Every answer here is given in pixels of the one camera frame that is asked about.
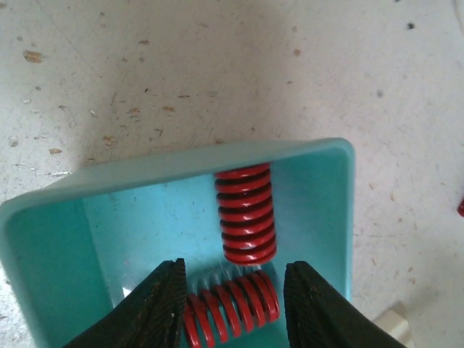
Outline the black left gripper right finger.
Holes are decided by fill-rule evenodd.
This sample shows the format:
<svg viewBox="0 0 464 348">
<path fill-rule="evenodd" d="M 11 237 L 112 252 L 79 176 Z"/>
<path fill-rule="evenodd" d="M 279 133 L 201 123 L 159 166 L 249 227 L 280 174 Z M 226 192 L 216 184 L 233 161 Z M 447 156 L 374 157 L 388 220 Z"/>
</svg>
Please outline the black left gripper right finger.
<svg viewBox="0 0 464 348">
<path fill-rule="evenodd" d="M 305 261 L 286 265 L 284 307 L 290 347 L 403 346 L 367 319 Z"/>
</svg>

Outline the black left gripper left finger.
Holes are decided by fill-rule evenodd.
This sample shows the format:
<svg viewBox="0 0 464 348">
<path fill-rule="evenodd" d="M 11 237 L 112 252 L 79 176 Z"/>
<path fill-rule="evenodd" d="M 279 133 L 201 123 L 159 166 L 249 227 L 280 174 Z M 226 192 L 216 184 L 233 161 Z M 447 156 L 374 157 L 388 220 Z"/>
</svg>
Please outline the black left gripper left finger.
<svg viewBox="0 0 464 348">
<path fill-rule="evenodd" d="M 179 347 L 186 308 L 183 258 L 155 268 L 111 312 L 66 347 Z"/>
</svg>

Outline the long red spring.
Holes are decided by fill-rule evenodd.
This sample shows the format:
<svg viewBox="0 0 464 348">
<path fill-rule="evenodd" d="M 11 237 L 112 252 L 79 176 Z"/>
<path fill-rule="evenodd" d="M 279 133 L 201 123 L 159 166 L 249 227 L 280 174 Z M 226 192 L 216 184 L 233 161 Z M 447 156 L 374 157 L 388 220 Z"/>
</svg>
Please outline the long red spring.
<svg viewBox="0 0 464 348">
<path fill-rule="evenodd" d="M 270 163 L 215 174 L 225 258 L 236 265 L 264 265 L 277 252 Z"/>
</svg>

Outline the small red spring front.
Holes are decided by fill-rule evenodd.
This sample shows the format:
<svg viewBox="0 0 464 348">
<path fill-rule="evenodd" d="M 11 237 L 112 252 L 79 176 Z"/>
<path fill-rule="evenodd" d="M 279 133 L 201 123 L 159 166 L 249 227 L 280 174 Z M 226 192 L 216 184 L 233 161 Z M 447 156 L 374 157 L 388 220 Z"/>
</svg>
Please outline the small red spring front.
<svg viewBox="0 0 464 348">
<path fill-rule="evenodd" d="M 457 208 L 457 212 L 460 216 L 464 217 L 464 199 L 461 201 Z"/>
</svg>

